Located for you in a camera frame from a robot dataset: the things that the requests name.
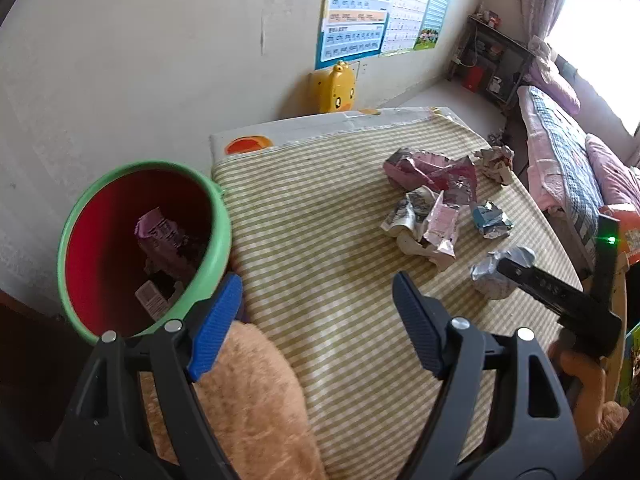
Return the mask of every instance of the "plush toy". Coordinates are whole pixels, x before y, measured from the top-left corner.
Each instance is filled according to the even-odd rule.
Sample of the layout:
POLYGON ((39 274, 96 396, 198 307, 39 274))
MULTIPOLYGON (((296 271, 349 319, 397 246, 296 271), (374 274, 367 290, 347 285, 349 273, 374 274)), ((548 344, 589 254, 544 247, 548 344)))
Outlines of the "plush toy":
MULTIPOLYGON (((548 351, 551 358, 556 353, 557 342, 552 343, 548 351)), ((606 374, 598 363, 584 354, 564 350, 560 353, 560 366, 582 383, 574 407, 574 422, 587 467, 611 442, 629 412, 612 400, 605 402, 606 374)))
MULTIPOLYGON (((152 374, 141 374, 141 384, 156 451, 177 463, 152 374)), ((194 388, 242 480, 326 480, 298 379, 257 327, 233 322, 213 369, 194 388)))

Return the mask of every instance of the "silver foil wrapper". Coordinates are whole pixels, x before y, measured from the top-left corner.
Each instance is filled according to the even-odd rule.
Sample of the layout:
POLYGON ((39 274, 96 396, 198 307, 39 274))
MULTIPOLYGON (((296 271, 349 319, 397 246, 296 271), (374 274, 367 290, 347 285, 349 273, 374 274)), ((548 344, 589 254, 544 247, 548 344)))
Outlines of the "silver foil wrapper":
POLYGON ((474 288, 484 294, 488 300, 507 298, 518 285, 498 272, 501 258, 509 258, 523 267, 530 267, 536 260, 535 253, 527 247, 514 247, 506 251, 489 253, 482 261, 471 267, 471 280, 474 288))
POLYGON ((476 228, 484 238, 509 236, 511 228, 513 228, 513 222, 493 202, 486 202, 484 205, 472 204, 471 216, 476 228))

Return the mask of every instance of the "yellow duck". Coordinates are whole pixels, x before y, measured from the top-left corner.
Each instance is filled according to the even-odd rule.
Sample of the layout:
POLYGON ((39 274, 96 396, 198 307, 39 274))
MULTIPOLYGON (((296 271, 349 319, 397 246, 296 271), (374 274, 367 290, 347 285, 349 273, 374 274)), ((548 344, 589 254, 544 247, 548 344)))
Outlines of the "yellow duck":
POLYGON ((322 82, 319 112, 346 112, 353 107, 356 76, 343 60, 338 61, 322 82))

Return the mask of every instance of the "window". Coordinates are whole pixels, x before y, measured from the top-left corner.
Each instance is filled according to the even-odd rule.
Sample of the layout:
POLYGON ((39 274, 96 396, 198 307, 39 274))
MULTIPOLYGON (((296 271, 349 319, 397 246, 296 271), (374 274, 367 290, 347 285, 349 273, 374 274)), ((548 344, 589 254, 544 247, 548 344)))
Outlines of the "window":
POLYGON ((566 0, 546 42, 633 135, 640 122, 639 0, 566 0))

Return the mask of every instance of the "striped mat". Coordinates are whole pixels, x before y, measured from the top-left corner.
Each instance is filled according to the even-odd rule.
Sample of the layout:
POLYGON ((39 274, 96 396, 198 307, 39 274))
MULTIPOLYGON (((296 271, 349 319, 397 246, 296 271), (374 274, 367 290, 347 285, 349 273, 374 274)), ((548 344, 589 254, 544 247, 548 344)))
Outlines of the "striped mat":
MULTIPOLYGON (((402 192, 383 161, 401 146, 450 157, 487 147, 473 131, 442 116, 359 130, 235 156, 214 168, 232 220, 232 265, 245 286, 252 321, 280 348, 305 391, 308 414, 332 480, 392 480, 413 449, 440 383, 420 367, 391 298, 391 280, 407 270, 423 294, 482 330, 511 335, 529 326, 543 347, 555 317, 516 291, 487 301, 469 277, 487 251, 533 248, 537 264, 580 286, 542 213, 516 182, 482 175, 479 200, 513 219, 505 240, 485 240, 468 208, 460 213, 457 261, 437 273, 405 256, 379 228, 402 192)), ((481 440, 491 403, 485 373, 465 452, 481 440)))

